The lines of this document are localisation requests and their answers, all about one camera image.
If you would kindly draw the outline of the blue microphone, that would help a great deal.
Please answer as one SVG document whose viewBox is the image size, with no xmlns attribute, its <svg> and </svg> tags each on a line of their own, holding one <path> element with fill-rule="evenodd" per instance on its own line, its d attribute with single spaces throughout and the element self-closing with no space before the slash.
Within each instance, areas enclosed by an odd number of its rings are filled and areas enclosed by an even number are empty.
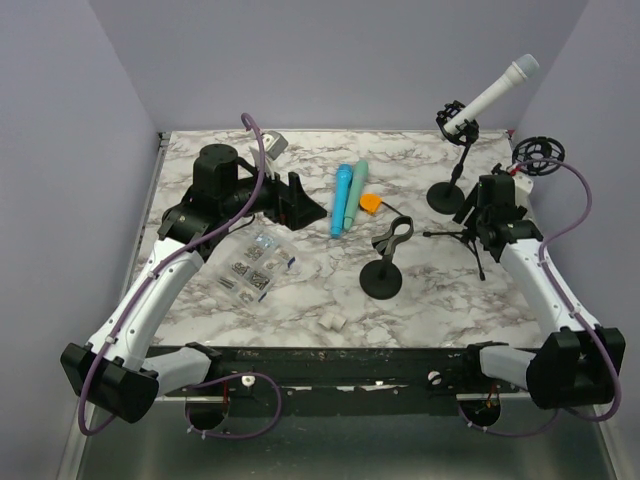
<svg viewBox="0 0 640 480">
<path fill-rule="evenodd" d="M 330 235 L 332 238 L 339 238 L 343 230 L 344 215 L 349 197 L 352 175 L 352 166 L 348 164 L 340 165 L 336 172 L 334 205 L 330 225 Z"/>
</svg>

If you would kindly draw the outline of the mint green microphone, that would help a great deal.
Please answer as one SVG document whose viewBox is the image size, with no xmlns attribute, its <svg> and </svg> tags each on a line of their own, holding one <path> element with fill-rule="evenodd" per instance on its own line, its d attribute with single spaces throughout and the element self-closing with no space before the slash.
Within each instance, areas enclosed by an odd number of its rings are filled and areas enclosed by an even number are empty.
<svg viewBox="0 0 640 480">
<path fill-rule="evenodd" d="M 368 172 L 369 165 L 365 159 L 360 159 L 353 167 L 352 179 L 344 212 L 344 231 L 349 231 L 354 223 L 364 184 L 368 178 Z"/>
</svg>

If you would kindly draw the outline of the black shock-mount tripod stand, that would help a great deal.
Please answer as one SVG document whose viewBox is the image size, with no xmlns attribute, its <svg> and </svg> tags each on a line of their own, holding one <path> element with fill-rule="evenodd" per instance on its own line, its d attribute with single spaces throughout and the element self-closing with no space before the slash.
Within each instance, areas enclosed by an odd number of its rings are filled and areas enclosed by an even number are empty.
<svg viewBox="0 0 640 480">
<path fill-rule="evenodd" d="M 461 229 L 459 231 L 425 231 L 423 236 L 426 238 L 451 237 L 462 243 L 474 256 L 479 279 L 484 281 L 486 276 L 480 260 L 480 249 L 489 252 L 494 260 L 499 260 L 507 244 L 520 239 L 540 240 L 542 238 L 534 222 L 525 218 L 529 210 L 516 205 L 514 181 L 508 171 L 516 167 L 527 176 L 548 176 L 560 169 L 565 157 L 564 146 L 551 137 L 529 137 L 519 142 L 512 152 L 512 164 L 508 169 L 501 164 L 496 164 L 489 174 L 480 176 L 479 181 L 474 185 L 478 187 L 475 235 L 459 234 Z M 456 188 L 454 198 L 449 199 L 445 195 L 448 188 L 447 183 L 434 185 L 427 192 L 427 201 L 429 206 L 437 212 L 441 212 L 444 207 L 454 208 L 454 217 L 471 191 L 465 195 Z"/>
</svg>

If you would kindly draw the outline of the black round-base microphone stand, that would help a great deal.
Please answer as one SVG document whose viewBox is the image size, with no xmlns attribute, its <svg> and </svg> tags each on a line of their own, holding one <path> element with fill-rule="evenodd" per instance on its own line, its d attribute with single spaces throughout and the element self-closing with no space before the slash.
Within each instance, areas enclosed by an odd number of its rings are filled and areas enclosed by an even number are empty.
<svg viewBox="0 0 640 480">
<path fill-rule="evenodd" d="M 369 297 L 388 300 L 398 294 L 403 283 L 402 273 L 393 263 L 393 257 L 397 246 L 408 241 L 413 233 L 413 219 L 402 215 L 391 222 L 384 234 L 371 239 L 380 259 L 368 262 L 359 275 L 360 286 Z"/>
</svg>

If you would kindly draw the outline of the white microphone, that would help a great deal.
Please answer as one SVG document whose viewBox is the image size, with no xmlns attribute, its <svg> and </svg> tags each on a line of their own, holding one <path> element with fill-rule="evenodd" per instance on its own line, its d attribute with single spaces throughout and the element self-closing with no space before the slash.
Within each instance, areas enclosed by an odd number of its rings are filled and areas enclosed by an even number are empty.
<svg viewBox="0 0 640 480">
<path fill-rule="evenodd" d="M 447 134 L 455 134 L 466 121 L 474 121 L 482 112 L 494 104 L 511 89 L 523 84 L 539 69 L 539 63 L 531 54 L 525 54 L 513 61 L 506 71 L 480 95 L 464 107 L 444 125 Z"/>
</svg>

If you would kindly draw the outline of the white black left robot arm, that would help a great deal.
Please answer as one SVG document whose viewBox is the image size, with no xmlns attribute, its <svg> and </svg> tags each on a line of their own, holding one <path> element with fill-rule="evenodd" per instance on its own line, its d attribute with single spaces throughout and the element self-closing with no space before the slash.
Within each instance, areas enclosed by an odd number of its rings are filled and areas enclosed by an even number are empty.
<svg viewBox="0 0 640 480">
<path fill-rule="evenodd" d="M 86 407 L 93 404 L 112 419 L 139 421 L 165 393 L 192 387 L 214 393 L 222 380 L 212 364 L 217 354 L 189 343 L 169 354 L 148 357 L 170 307 L 241 218 L 261 213 L 291 231 L 326 217 L 327 211 L 304 191 L 298 174 L 286 181 L 269 177 L 266 162 L 249 165 L 226 144 L 203 147 L 193 164 L 192 184 L 162 217 L 158 238 L 145 267 L 116 310 L 83 345 L 70 343 L 61 365 L 79 398 L 78 423 L 89 428 Z"/>
</svg>

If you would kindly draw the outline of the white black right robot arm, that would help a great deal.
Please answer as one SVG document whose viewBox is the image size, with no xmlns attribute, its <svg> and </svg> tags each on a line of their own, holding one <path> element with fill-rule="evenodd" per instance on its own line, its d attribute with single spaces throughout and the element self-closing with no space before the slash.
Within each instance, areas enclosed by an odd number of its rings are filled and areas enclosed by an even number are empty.
<svg viewBox="0 0 640 480">
<path fill-rule="evenodd" d="M 619 329 L 605 328 L 578 301 L 547 253 L 543 235 L 516 201 L 516 179 L 483 175 L 469 195 L 483 248 L 511 276 L 546 339 L 535 353 L 502 344 L 473 349 L 460 379 L 480 392 L 502 380 L 526 390 L 541 409 L 575 410 L 621 401 L 619 372 L 626 347 Z"/>
</svg>

